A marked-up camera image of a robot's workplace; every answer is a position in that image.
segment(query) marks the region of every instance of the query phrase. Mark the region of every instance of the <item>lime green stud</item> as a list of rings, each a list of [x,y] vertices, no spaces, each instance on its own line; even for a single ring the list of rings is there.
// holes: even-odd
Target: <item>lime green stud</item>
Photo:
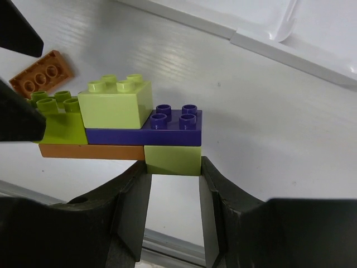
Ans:
[[[36,91],[31,93],[31,99],[33,101],[33,105],[35,106],[35,108],[37,108],[37,102],[40,99],[47,99],[49,97],[49,95],[47,94],[46,91]]]
[[[103,92],[107,88],[104,81],[92,81],[88,83],[89,92]]]
[[[106,74],[101,79],[107,86],[114,85],[117,82],[117,76],[115,74]]]
[[[143,83],[143,76],[141,74],[128,75],[127,79],[130,81],[134,81],[135,83]]]
[[[129,93],[135,90],[135,82],[130,80],[123,80],[117,82],[118,92]]]
[[[77,98],[67,99],[63,102],[66,112],[80,113],[79,102]]]
[[[71,97],[72,96],[71,96],[71,93],[69,91],[56,92],[55,93],[55,99],[56,99],[58,108],[63,109],[64,108],[63,102],[65,100],[67,100],[67,99],[70,99]]]
[[[40,99],[37,101],[37,107],[41,113],[58,113],[57,103],[55,99]]]

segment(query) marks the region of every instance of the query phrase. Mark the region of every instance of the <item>lime green duplo brick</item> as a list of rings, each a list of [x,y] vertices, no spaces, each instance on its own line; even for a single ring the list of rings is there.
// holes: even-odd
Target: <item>lime green duplo brick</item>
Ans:
[[[140,129],[153,110],[151,82],[140,74],[123,81],[104,75],[88,83],[78,100],[85,128]]]
[[[55,98],[41,99],[36,104],[46,117],[44,138],[37,143],[88,144],[77,98],[62,102],[64,112],[59,112]]]
[[[149,174],[201,175],[201,147],[145,145]]]

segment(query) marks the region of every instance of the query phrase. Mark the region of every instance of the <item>purple stud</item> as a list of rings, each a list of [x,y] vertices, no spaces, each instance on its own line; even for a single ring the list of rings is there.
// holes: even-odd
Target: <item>purple stud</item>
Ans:
[[[156,106],[156,113],[163,113],[169,116],[171,114],[171,106],[168,104],[160,104]]]
[[[194,114],[183,114],[179,118],[181,130],[194,130],[196,128],[197,117]]]
[[[193,104],[187,104],[182,106],[182,114],[197,114],[197,106]]]
[[[167,122],[171,122],[172,115],[171,115],[171,106],[168,104],[160,104],[156,106],[156,113],[163,113],[167,115]]]
[[[151,128],[159,130],[167,128],[167,115],[163,113],[155,113],[150,116]]]

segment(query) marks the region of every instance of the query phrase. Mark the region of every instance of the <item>toy block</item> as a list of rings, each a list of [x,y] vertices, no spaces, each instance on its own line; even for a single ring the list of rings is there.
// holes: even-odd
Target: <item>toy block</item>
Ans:
[[[145,160],[144,146],[39,144],[43,157]]]
[[[145,145],[149,174],[201,175],[201,147]]]
[[[85,128],[140,129],[153,108],[151,82],[140,74],[123,81],[105,75],[88,83],[78,100]]]
[[[31,93],[40,90],[52,91],[73,77],[72,70],[62,55],[52,50],[12,78],[9,83],[18,94],[31,99]]]
[[[202,111],[195,105],[171,110],[162,104],[140,130],[86,129],[89,144],[201,146]]]
[[[37,100],[36,105],[39,112],[46,117],[46,130],[44,138],[38,143],[49,144],[88,144],[85,135],[82,116],[78,99],[66,99],[59,106],[64,106],[64,111],[59,111],[56,100],[63,100],[63,95],[68,95],[67,92],[59,94],[60,97],[44,98],[46,92],[34,92],[32,100]]]

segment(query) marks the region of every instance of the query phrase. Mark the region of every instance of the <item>white tray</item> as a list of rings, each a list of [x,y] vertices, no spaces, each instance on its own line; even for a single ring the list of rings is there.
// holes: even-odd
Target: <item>white tray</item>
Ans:
[[[357,88],[357,1],[117,0]]]

